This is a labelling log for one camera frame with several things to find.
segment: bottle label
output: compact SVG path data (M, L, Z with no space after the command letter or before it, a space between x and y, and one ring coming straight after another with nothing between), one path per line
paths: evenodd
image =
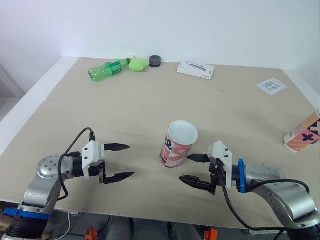
M111 68L112 75L115 75L122 70L121 63L118 60L110 62L109 67Z

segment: orange clamp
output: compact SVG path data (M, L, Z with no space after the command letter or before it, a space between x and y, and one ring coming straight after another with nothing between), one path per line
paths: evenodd
M210 228L208 231L204 232L204 240L217 240L218 239L218 231Z
M84 230L84 237L85 237L85 240L97 240L98 232L95 228L88 227Z

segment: paper cup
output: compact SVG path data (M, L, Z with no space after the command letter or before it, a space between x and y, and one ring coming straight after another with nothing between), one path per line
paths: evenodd
M174 121L171 123L160 154L162 164L168 168L178 167L197 138L198 131L190 122Z

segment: beige table surface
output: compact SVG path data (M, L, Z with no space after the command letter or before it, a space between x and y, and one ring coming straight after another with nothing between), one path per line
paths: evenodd
M225 202L179 181L181 175L209 180L208 164L185 160L166 168L159 160L168 125L175 120L193 123L199 132L190 153L207 153L223 141L234 164L269 164L286 176L306 182L320 206L319 144L295 154L282 138L314 112L290 79L279 69L216 66L211 80L176 73L177 63L163 63L144 72L129 69L103 82L87 75L105 59L80 58L0 158L0 199L20 202L36 174L41 158L61 154L84 127L90 126L101 143L123 143L131 149L107 152L109 176L135 172L114 184L98 178L66 181L69 197L58 209L130 216L189 224L241 228ZM269 96L256 84L271 77L288 89ZM86 144L83 137L73 148ZM229 190L231 201L252 226L280 226L269 205L254 193Z

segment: white box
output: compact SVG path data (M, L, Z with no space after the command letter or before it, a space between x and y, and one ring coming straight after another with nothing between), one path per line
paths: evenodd
M265 91L270 96L273 96L276 93L288 88L287 85L283 84L281 81L275 79L274 77L261 83L258 83L256 86L261 90Z
M183 60L178 66L177 72L210 80L214 70L214 66Z

